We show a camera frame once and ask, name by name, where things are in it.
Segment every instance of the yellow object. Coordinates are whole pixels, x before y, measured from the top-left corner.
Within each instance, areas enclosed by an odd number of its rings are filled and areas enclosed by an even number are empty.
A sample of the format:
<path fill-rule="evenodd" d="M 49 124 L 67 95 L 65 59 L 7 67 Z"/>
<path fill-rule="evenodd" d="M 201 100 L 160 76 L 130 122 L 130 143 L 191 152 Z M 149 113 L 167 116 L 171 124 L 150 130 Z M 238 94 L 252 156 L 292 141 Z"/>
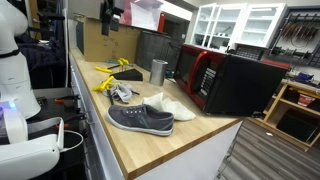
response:
<path fill-rule="evenodd" d="M 114 79 L 113 76 L 108 77 L 106 80 L 104 80 L 100 85 L 94 86 L 93 90 L 94 91 L 103 91 L 104 89 L 110 89 L 112 84 L 120 84 L 120 82 L 114 82 L 112 83 L 111 81 Z"/>
<path fill-rule="evenodd" d="M 125 58 L 120 58 L 118 60 L 118 62 L 119 62 L 119 65 L 120 65 L 120 68 L 122 69 L 122 71 L 123 71 L 123 66 L 129 64 L 129 61 L 127 59 L 125 59 Z"/>
<path fill-rule="evenodd" d="M 111 70 L 111 69 L 102 68 L 102 67 L 99 67 L 99 66 L 96 66 L 96 70 L 102 71 L 102 72 L 106 72 L 106 73 L 112 73 L 112 70 Z"/>

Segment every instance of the red microwave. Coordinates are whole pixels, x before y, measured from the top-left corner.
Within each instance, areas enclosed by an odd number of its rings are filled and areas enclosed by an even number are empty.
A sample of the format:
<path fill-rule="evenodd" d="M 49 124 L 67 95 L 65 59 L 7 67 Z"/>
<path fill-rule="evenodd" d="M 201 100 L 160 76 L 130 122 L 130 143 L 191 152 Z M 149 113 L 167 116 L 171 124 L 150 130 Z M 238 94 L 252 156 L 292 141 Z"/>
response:
<path fill-rule="evenodd" d="M 287 69 L 183 44 L 174 79 L 208 114 L 263 112 Z"/>

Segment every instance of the blue light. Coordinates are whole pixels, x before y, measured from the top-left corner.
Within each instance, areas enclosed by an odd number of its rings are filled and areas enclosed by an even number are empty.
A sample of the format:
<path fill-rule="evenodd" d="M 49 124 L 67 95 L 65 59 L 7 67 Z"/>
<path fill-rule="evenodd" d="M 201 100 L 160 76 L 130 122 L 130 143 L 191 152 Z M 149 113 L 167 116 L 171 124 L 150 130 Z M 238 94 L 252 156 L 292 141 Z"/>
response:
<path fill-rule="evenodd" d="M 13 102 L 9 102 L 9 106 L 10 106 L 10 108 L 12 109 L 12 110 L 17 110 L 17 107 L 16 107 L 16 105 L 13 103 Z"/>

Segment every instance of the wooden countertop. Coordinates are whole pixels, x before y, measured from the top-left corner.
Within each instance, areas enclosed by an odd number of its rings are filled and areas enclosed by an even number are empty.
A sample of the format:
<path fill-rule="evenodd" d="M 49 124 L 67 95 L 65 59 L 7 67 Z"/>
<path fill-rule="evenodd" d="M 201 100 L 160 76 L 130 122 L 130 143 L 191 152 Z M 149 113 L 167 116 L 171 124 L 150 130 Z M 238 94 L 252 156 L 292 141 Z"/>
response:
<path fill-rule="evenodd" d="M 153 86 L 148 83 L 149 72 L 135 66 L 137 70 L 143 73 L 144 80 L 143 82 L 128 81 L 128 83 L 140 93 L 140 96 L 134 95 L 132 97 L 129 104 L 130 106 L 141 104 L 143 97 L 150 97 L 159 92 L 163 92 L 164 98 L 169 97 L 173 101 L 181 102 L 189 110 L 193 111 L 197 117 L 187 122 L 175 121 L 174 131 L 168 137 L 159 137 L 146 133 L 118 129 L 109 122 L 106 115 L 110 107 L 109 99 L 103 96 L 101 92 L 92 90 L 94 86 L 99 85 L 109 76 L 108 73 L 97 71 L 94 67 L 110 67 L 110 65 L 104 62 L 86 62 L 78 49 L 72 49 L 71 53 L 76 61 L 125 179 L 134 179 L 240 122 L 238 118 L 205 115 L 176 83 L 165 80 L 162 87 Z"/>

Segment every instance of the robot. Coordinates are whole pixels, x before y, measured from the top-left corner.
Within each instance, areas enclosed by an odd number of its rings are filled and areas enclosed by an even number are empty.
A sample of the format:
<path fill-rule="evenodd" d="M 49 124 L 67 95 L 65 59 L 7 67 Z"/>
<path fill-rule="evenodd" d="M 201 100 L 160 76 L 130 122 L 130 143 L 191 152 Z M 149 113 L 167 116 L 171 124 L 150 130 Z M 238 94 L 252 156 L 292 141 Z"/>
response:
<path fill-rule="evenodd" d="M 27 18 L 6 0 L 0 0 L 0 102 L 11 101 L 28 119 L 40 111 L 31 89 L 26 58 L 14 36 L 23 34 Z"/>
<path fill-rule="evenodd" d="M 0 0 L 0 25 L 0 132 L 6 132 L 10 143 L 0 145 L 0 179 L 30 179 L 57 164 L 64 150 L 63 120 L 52 120 L 60 122 L 58 135 L 28 140 L 26 119 L 36 115 L 40 106 L 31 89 L 26 58 L 14 40 L 26 31 L 27 19 L 7 0 Z"/>

